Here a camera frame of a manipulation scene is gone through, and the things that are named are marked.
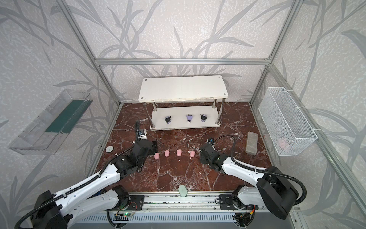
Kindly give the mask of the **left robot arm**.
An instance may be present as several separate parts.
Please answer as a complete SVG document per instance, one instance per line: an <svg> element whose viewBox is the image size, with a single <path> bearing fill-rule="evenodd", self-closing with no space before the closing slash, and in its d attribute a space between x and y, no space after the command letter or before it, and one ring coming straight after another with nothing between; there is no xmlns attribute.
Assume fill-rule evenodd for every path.
<svg viewBox="0 0 366 229"><path fill-rule="evenodd" d="M54 194L42 193L33 210L21 217L14 227L20 229L22 223L30 219L34 229L67 229L89 215L127 204L129 195L121 186L99 196L96 193L132 173L141 172L147 157L157 151L156 141L136 140L94 175Z"/></svg>

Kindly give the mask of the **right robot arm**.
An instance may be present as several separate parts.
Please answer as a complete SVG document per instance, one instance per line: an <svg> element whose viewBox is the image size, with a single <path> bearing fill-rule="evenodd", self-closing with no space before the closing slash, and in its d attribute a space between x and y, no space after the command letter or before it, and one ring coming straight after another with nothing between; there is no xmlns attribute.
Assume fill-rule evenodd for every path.
<svg viewBox="0 0 366 229"><path fill-rule="evenodd" d="M210 143L205 143L199 151L202 164L252 185L239 186L232 193L238 209L245 205L262 206L279 219L286 219L292 207L303 202L307 196L307 189L300 180L283 174L274 166L265 169L239 162L219 153Z"/></svg>

